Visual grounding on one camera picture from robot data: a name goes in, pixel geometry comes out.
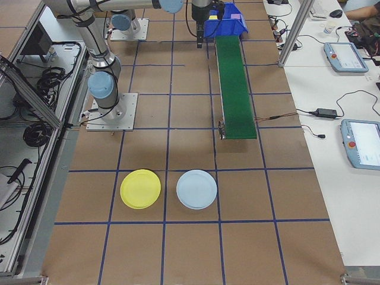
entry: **green conveyor belt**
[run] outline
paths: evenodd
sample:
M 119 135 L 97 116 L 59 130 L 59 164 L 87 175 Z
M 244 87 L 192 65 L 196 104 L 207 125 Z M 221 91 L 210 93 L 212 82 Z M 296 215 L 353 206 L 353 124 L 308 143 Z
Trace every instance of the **green conveyor belt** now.
M 216 37 L 225 139 L 257 138 L 238 36 Z

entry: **person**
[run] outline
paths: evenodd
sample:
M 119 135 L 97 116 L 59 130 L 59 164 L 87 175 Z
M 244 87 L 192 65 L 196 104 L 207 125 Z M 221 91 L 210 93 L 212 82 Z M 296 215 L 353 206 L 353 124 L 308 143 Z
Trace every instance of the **person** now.
M 380 2 L 375 5 L 346 11 L 347 18 L 359 21 L 346 33 L 357 48 L 365 48 L 371 56 L 380 55 Z
M 377 2 L 375 5 L 346 11 L 345 14 L 349 20 L 353 21 L 363 21 L 371 17 L 376 17 L 380 23 L 380 2 Z

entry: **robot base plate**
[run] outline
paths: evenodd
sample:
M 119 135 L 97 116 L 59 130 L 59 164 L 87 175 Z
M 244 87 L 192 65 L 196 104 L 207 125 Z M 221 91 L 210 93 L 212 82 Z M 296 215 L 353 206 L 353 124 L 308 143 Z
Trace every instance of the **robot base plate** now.
M 89 120 L 93 120 L 87 123 L 86 130 L 88 131 L 133 131 L 137 107 L 137 93 L 121 93 L 120 102 L 125 106 L 126 114 L 120 120 L 113 122 L 106 122 L 102 118 L 96 119 L 100 116 L 98 112 L 90 113 Z M 97 108 L 97 103 L 93 102 L 93 109 Z
M 135 40 L 147 40 L 149 19 L 137 19 L 140 23 L 140 31 L 135 34 L 123 34 L 119 30 L 112 31 L 111 42 L 131 42 Z

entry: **screen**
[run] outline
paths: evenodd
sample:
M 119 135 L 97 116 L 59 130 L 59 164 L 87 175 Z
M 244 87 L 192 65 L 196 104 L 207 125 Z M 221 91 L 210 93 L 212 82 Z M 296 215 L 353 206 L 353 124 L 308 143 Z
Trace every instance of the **screen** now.
M 352 45 L 330 44 L 342 68 L 363 68 Z
M 374 123 L 351 122 L 360 164 L 380 166 L 380 131 Z

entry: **power adapter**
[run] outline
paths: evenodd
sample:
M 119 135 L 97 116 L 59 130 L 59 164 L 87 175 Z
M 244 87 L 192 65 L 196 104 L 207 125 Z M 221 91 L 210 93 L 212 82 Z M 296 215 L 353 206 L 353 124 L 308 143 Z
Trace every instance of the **power adapter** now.
M 328 119 L 335 119 L 338 116 L 336 110 L 333 110 L 333 109 L 323 109 L 323 108 L 318 108 L 314 112 L 309 112 L 309 114 L 314 115 L 316 117 L 328 118 Z
M 283 50 L 284 45 L 285 45 L 285 44 L 283 43 L 282 45 L 277 46 L 277 49 L 278 49 L 278 50 Z M 296 43 L 294 43 L 294 45 L 293 45 L 292 51 L 293 51 L 293 50 L 298 50 L 298 45 L 297 45 Z

